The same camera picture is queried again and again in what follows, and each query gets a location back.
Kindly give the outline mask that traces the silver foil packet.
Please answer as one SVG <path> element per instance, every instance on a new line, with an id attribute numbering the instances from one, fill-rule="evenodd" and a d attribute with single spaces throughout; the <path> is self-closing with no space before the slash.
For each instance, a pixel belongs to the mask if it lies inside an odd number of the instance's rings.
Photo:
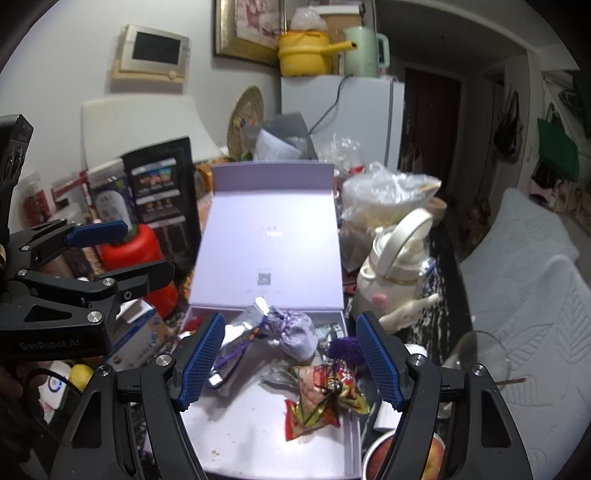
<path id="1" fill-rule="evenodd" d="M 207 379 L 209 389 L 221 391 L 228 386 L 249 346 L 266 337 L 260 330 L 260 324 L 266 322 L 270 312 L 271 307 L 266 299 L 256 297 L 252 305 L 225 325 L 221 350 L 218 351 Z"/>

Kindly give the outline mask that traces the brown green snack packet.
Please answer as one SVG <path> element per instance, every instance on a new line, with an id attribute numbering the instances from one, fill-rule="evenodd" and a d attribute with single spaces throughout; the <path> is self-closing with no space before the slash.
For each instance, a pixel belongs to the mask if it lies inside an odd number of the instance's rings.
<path id="1" fill-rule="evenodd" d="M 287 400 L 284 437 L 297 439 L 325 426 L 339 428 L 339 410 L 367 415 L 370 406 L 356 385 L 355 369 L 344 360 L 328 364 L 293 366 L 287 369 L 300 397 Z"/>

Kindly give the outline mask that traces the lavender sachet purple tassel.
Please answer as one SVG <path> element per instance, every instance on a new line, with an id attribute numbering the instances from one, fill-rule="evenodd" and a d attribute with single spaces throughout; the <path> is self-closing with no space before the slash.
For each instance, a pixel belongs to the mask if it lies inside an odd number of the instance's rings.
<path id="1" fill-rule="evenodd" d="M 332 360 L 344 360 L 353 366 L 366 363 L 356 337 L 346 336 L 344 322 L 316 324 L 301 311 L 271 307 L 266 322 L 260 324 L 263 339 L 276 342 L 280 351 L 298 362 L 311 360 L 318 350 Z"/>

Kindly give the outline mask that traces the red knitted soft item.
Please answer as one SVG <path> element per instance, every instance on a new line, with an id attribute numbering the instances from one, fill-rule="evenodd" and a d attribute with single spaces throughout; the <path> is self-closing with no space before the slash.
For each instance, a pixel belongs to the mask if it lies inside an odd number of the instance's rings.
<path id="1" fill-rule="evenodd" d="M 211 317 L 211 312 L 193 310 L 189 312 L 183 324 L 183 332 L 196 332 L 202 323 Z"/>

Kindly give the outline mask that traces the blue white small carton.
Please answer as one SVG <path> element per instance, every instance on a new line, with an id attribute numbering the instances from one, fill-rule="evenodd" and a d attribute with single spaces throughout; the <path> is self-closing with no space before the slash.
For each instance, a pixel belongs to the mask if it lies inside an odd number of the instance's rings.
<path id="1" fill-rule="evenodd" d="M 114 323 L 112 350 L 105 361 L 115 371 L 141 367 L 169 338 L 169 327 L 150 303 L 144 299 L 123 303 Z"/>

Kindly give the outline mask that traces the red plastic container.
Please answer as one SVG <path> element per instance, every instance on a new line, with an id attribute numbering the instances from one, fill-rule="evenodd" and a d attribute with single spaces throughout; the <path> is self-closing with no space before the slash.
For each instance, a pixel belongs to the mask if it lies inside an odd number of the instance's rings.
<path id="1" fill-rule="evenodd" d="M 144 224 L 138 226 L 137 234 L 128 242 L 103 244 L 99 248 L 99 253 L 106 271 L 164 259 L 155 232 Z M 162 319 L 165 319 L 173 312 L 178 302 L 174 282 L 170 281 L 165 287 L 150 292 L 145 300 L 155 307 Z"/>

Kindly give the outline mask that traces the clear glass pitcher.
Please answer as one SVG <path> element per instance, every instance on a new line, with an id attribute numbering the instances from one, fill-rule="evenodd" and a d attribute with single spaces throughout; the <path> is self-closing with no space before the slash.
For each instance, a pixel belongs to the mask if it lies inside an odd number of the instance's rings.
<path id="1" fill-rule="evenodd" d="M 488 370 L 500 390 L 526 381 L 525 377 L 510 378 L 511 366 L 506 348 L 496 337 L 484 331 L 463 335 L 443 366 L 468 371 L 476 363 Z"/>

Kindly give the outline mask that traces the light blue leaf cushion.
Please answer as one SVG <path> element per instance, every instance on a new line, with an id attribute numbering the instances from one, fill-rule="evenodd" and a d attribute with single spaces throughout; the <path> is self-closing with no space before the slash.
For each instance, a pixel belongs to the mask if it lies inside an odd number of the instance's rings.
<path id="1" fill-rule="evenodd" d="M 560 217 L 516 189 L 461 265 L 476 329 L 504 347 L 502 395 L 534 478 L 554 479 L 590 425 L 590 288 Z"/>

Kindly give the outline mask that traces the white chair back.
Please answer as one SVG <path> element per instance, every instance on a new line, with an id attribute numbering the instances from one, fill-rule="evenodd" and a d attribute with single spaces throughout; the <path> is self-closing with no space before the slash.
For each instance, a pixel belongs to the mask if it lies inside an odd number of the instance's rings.
<path id="1" fill-rule="evenodd" d="M 194 162 L 222 156 L 188 95 L 115 95 L 85 102 L 81 131 L 88 169 L 128 152 L 183 137 L 190 139 Z"/>

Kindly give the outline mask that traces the cream cartoon teapot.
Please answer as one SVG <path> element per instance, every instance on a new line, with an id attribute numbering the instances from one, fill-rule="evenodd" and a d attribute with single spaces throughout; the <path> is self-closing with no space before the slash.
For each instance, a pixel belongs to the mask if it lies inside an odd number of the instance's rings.
<path id="1" fill-rule="evenodd" d="M 377 228 L 370 253 L 356 277 L 351 315 L 374 314 L 389 334 L 409 328 L 441 300 L 424 287 L 436 267 L 426 240 L 433 216 L 424 208 L 398 224 Z"/>

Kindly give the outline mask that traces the lavender gift box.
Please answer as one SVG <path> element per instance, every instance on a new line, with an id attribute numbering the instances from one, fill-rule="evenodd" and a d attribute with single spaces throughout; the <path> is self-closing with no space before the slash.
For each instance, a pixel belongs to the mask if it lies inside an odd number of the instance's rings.
<path id="1" fill-rule="evenodd" d="M 318 327 L 344 326 L 334 170 L 315 161 L 229 163 L 212 169 L 213 199 L 190 287 L 189 319 L 235 319 L 263 298 L 307 313 Z M 287 440 L 287 400 L 297 391 L 263 383 L 286 361 L 274 342 L 246 350 L 228 387 L 205 389 L 182 415 L 209 474 L 235 479 L 356 479 L 359 418 Z"/>

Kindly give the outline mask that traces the woven round fan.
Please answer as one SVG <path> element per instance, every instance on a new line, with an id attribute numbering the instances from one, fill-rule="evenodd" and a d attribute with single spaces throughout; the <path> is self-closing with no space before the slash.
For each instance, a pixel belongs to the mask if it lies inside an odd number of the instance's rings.
<path id="1" fill-rule="evenodd" d="M 235 102 L 228 121 L 226 132 L 226 145 L 228 156 L 233 160 L 242 159 L 245 155 L 245 137 L 243 129 L 253 127 L 263 121 L 264 103 L 263 94 L 259 87 L 249 86 L 242 91 L 238 101 Z"/>

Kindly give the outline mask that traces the gold framed picture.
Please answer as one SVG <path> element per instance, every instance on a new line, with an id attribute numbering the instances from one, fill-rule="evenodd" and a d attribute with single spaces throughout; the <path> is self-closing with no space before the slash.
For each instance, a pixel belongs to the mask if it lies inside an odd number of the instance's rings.
<path id="1" fill-rule="evenodd" d="M 213 53 L 229 58 L 279 66 L 279 37 L 287 31 L 287 1 L 216 0 Z"/>

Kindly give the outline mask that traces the white mini fridge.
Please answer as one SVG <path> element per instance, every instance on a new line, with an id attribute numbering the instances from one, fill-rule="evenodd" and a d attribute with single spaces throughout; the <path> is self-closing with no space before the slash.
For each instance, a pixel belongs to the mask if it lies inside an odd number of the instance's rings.
<path id="1" fill-rule="evenodd" d="M 396 170 L 402 142 L 405 84 L 390 76 L 283 77 L 281 111 L 304 119 L 315 149 L 336 138 L 360 146 L 367 165 Z"/>

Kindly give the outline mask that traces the wall intercom panel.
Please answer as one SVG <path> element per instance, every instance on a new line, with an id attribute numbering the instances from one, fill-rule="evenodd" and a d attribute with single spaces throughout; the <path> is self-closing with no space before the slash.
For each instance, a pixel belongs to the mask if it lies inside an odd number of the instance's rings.
<path id="1" fill-rule="evenodd" d="M 190 49 L 186 36 L 128 24 L 118 41 L 111 78 L 184 84 Z"/>

